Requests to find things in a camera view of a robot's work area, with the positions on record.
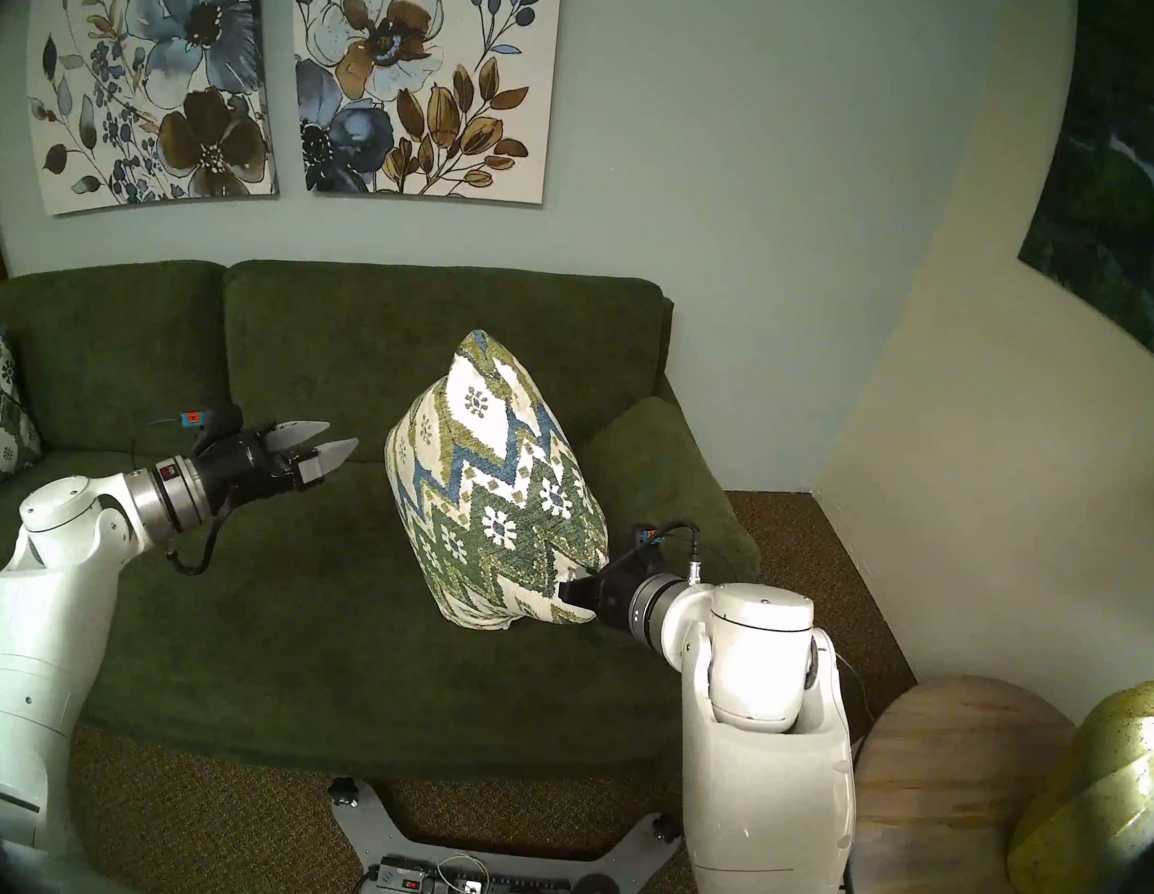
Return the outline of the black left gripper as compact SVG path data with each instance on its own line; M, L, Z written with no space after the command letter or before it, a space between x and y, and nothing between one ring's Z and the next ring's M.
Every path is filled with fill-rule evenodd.
M324 420L292 420L268 428L224 431L212 425L200 430L194 473L209 511L228 510L319 486L349 460L358 440L334 440L304 449L305 442L325 431ZM297 454L295 469L293 458Z

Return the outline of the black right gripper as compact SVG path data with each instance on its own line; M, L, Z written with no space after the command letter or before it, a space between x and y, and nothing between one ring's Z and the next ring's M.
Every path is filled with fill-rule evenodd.
M632 628L636 593L649 579L650 554L632 551L613 559L598 574L559 581L559 603L594 611L609 628Z

